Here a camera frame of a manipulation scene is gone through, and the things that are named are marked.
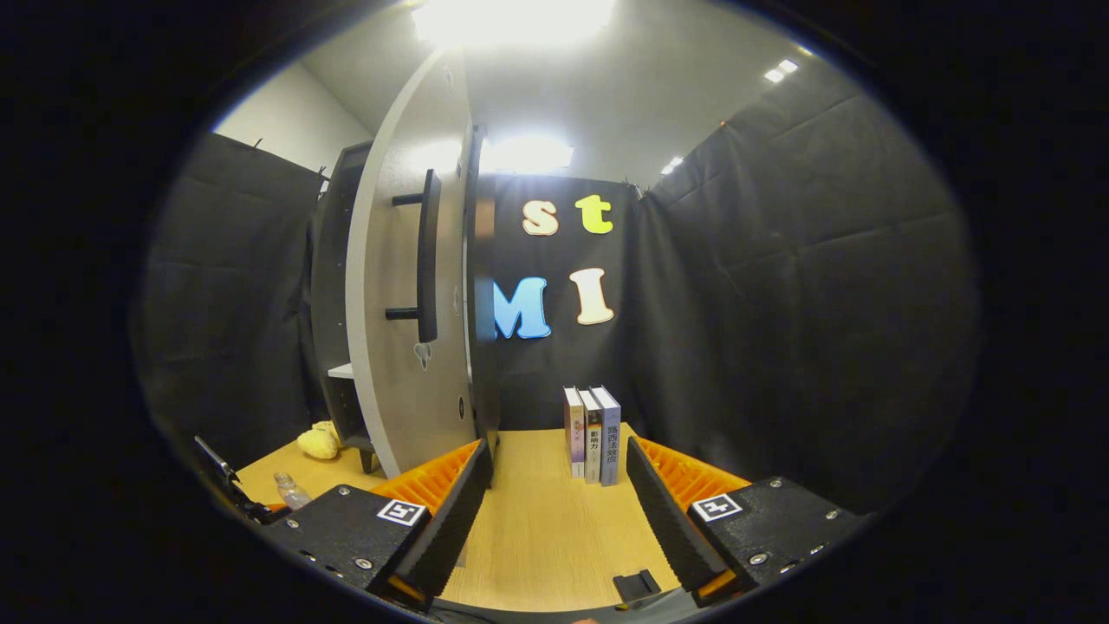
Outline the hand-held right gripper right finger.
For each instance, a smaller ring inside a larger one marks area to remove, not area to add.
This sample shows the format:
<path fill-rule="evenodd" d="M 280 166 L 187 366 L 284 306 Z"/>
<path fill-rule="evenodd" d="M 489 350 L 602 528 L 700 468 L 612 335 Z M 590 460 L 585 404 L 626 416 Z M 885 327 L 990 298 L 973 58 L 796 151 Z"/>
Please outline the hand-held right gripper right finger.
<path fill-rule="evenodd" d="M 625 474 L 681 589 L 714 607 L 790 577 L 869 524 L 785 477 L 751 482 L 641 436 Z"/>

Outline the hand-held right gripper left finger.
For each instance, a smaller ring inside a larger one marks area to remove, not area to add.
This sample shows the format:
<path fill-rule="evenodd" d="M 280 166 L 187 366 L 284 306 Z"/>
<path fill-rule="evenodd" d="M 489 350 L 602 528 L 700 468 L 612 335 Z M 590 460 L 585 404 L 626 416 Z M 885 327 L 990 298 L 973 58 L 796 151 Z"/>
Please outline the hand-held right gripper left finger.
<path fill-rule="evenodd" d="M 427 611 L 454 573 L 492 475 L 490 446 L 479 439 L 369 491 L 335 485 L 261 534 L 349 589 Z"/>

